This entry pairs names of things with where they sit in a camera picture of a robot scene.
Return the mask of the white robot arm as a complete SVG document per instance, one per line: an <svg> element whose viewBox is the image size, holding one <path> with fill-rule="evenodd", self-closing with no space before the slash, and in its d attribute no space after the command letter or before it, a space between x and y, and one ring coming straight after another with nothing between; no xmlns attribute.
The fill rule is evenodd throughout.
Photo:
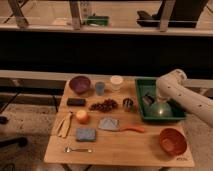
<svg viewBox="0 0 213 171"><path fill-rule="evenodd" d="M143 118L147 121L178 120L177 113L169 100L174 100L185 110L197 116L213 127L213 100L193 92L183 86L187 80L185 72L175 69L156 79L156 99L143 109Z"/></svg>

